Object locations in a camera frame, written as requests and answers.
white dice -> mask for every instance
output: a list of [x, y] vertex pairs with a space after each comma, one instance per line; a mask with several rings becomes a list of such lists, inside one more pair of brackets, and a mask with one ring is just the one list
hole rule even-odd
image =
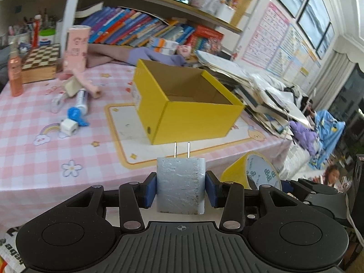
[[69, 137], [75, 134], [78, 130], [78, 123], [71, 119], [64, 119], [60, 124], [61, 132]]

yellow tape roll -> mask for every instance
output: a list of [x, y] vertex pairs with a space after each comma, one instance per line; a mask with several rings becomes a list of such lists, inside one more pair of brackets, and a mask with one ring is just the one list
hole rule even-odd
[[271, 185], [282, 190], [281, 180], [272, 163], [255, 151], [248, 152], [225, 169], [220, 181], [236, 182], [245, 189], [250, 189], [248, 177], [255, 183], [257, 189], [260, 185]]

purple cloth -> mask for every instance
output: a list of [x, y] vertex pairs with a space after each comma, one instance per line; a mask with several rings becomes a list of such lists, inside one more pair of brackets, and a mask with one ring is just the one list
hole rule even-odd
[[307, 150], [311, 156], [316, 155], [313, 142], [317, 138], [317, 133], [304, 127], [299, 122], [290, 121], [289, 126], [291, 127], [293, 135], [298, 140], [300, 146]]
[[151, 50], [146, 47], [139, 47], [130, 50], [127, 63], [131, 65], [137, 65], [139, 59], [142, 60], [154, 60], [164, 63], [166, 65], [184, 66], [186, 64], [185, 58], [180, 55], [166, 55]]

child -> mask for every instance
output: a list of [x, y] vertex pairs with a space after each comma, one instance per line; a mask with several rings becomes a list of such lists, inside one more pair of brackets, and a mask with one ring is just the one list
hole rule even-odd
[[337, 165], [332, 164], [327, 167], [323, 175], [315, 177], [311, 180], [313, 180], [316, 183], [328, 185], [330, 187], [338, 189], [339, 191], [342, 191], [343, 188], [339, 181], [339, 178], [340, 178], [339, 168], [337, 167]]

flower print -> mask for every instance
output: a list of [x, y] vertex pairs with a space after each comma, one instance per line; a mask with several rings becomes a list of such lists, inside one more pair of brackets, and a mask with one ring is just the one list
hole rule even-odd
[[77, 177], [79, 175], [79, 171], [82, 169], [82, 165], [75, 164], [74, 160], [70, 160], [67, 164], [62, 164], [63, 176], [69, 177], [70, 175], [73, 177]]

